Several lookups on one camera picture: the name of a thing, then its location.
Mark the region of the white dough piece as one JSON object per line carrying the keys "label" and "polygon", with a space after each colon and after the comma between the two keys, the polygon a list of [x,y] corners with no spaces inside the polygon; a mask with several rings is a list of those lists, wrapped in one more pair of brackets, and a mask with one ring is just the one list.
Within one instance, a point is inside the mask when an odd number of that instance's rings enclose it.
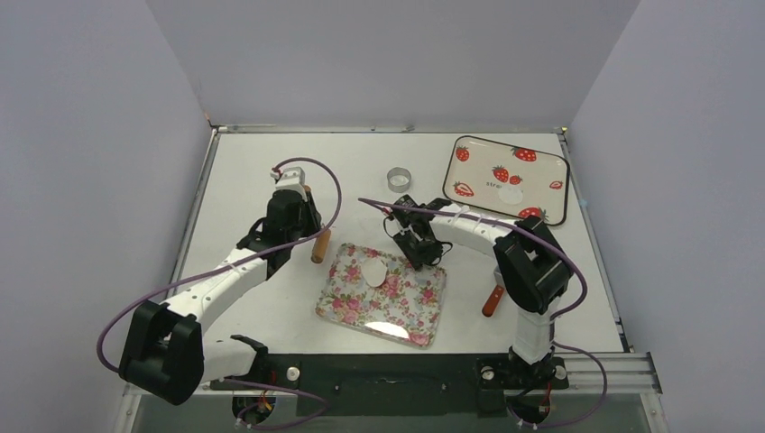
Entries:
{"label": "white dough piece", "polygon": [[372,288],[382,286],[387,278],[388,267],[379,257],[369,258],[360,267],[365,283]]}

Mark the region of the floral pattern tray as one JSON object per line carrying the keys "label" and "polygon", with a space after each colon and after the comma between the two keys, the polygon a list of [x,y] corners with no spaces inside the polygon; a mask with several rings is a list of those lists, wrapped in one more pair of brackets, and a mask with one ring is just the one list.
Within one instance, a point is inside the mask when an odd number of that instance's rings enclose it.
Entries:
{"label": "floral pattern tray", "polygon": [[[388,267],[385,283],[369,287],[361,265],[379,257]],[[318,295],[318,317],[342,327],[417,348],[435,340],[447,286],[439,266],[411,267],[402,256],[371,247],[343,243],[332,261]]]}

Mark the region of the metal spatula wooden handle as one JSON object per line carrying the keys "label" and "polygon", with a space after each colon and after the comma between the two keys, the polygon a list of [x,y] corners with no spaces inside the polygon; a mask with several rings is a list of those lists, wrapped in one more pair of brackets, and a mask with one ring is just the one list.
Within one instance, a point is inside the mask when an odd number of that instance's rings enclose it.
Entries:
{"label": "metal spatula wooden handle", "polygon": [[494,288],[481,309],[483,316],[486,318],[490,318],[494,315],[503,296],[506,294],[503,277],[498,267],[493,270],[493,277],[495,281]]}

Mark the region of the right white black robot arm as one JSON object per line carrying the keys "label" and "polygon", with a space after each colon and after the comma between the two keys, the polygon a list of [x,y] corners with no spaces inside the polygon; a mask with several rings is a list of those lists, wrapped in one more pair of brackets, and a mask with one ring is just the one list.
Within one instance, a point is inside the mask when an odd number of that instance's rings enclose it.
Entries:
{"label": "right white black robot arm", "polygon": [[555,376],[553,316],[572,272],[540,217],[513,223],[485,218],[444,198],[416,204],[405,195],[386,218],[398,225],[392,240],[416,270],[438,264],[455,245],[493,258],[496,283],[518,310],[506,376],[517,388]]}

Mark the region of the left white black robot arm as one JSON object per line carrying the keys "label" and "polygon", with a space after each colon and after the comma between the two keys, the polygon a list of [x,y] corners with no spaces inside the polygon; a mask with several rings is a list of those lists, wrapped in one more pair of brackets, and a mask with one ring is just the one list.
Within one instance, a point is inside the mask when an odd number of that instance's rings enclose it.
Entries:
{"label": "left white black robot arm", "polygon": [[268,379],[267,347],[247,336],[206,340],[205,334],[245,293],[268,281],[291,257],[292,244],[320,231],[309,187],[278,189],[265,217],[204,277],[162,303],[146,300],[133,312],[117,367],[121,379],[173,404],[204,382],[234,376],[245,387]]}

